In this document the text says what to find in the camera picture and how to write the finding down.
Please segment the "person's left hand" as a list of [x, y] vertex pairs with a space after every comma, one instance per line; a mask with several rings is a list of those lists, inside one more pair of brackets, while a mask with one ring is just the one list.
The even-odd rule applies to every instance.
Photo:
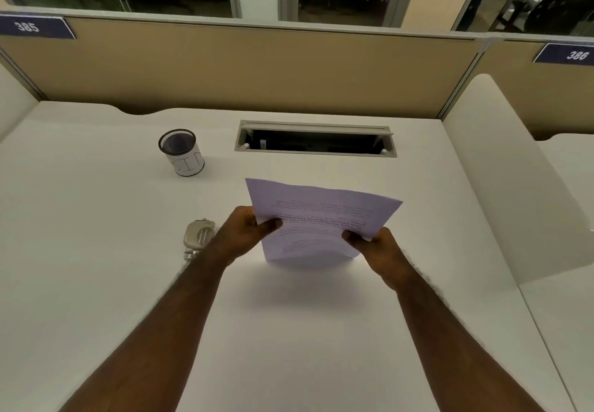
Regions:
[[215, 266], [229, 266], [265, 239], [256, 235], [256, 226], [261, 223], [252, 206], [237, 206], [200, 256]]

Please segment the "person's right hand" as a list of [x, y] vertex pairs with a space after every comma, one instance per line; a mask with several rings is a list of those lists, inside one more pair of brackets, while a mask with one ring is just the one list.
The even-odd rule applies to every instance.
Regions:
[[390, 229], [383, 227], [369, 241], [371, 248], [359, 251], [369, 267], [394, 291], [419, 277], [405, 257]]

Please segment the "printed white paper sheet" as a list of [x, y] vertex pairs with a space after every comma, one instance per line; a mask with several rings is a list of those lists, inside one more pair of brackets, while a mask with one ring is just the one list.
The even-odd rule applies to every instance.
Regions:
[[359, 251], [342, 238], [350, 231], [370, 240], [403, 202], [386, 196], [246, 178], [258, 223], [278, 218], [281, 227], [262, 240], [270, 263], [331, 266]]

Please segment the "person's right forearm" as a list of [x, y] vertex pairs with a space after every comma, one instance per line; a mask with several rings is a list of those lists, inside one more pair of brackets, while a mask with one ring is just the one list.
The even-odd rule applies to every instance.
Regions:
[[412, 270], [394, 282], [440, 412], [545, 412]]

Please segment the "person's left forearm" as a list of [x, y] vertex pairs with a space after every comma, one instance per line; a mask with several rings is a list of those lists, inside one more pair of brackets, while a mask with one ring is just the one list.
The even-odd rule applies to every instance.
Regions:
[[202, 251], [59, 412], [176, 412], [225, 269]]

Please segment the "beige stapler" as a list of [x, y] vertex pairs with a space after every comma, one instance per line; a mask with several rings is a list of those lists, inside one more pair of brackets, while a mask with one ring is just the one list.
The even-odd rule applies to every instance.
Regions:
[[190, 262], [206, 247], [217, 232], [216, 223], [208, 219], [189, 223], [183, 236], [184, 261]]

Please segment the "black mesh pen cup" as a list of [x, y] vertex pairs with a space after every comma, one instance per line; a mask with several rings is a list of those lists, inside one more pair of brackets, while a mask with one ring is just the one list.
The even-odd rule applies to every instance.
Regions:
[[158, 142], [175, 173], [192, 177], [204, 170], [205, 160], [197, 145], [196, 135], [188, 129], [174, 129], [164, 133]]

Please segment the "white side divider panel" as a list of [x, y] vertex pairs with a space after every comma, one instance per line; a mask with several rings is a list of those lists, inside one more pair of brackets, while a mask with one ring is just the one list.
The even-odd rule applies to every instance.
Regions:
[[0, 145], [47, 97], [0, 48]]
[[516, 283], [594, 263], [586, 214], [492, 77], [474, 77], [443, 125]]

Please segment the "beige desk partition panel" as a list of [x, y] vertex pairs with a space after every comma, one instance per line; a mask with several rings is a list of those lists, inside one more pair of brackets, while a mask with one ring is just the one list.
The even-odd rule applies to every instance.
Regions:
[[0, 31], [6, 67], [38, 99], [169, 108], [438, 118], [484, 46], [464, 33], [100, 11], [41, 36]]
[[544, 42], [496, 41], [471, 76], [492, 77], [537, 138], [594, 134], [594, 66], [533, 62], [544, 46]]

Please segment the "blue number sign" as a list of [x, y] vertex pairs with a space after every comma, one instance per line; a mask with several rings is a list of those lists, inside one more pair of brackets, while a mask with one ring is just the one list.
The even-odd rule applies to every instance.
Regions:
[[63, 17], [0, 13], [0, 36], [76, 40]]
[[594, 45], [549, 42], [543, 46], [532, 62], [594, 66]]

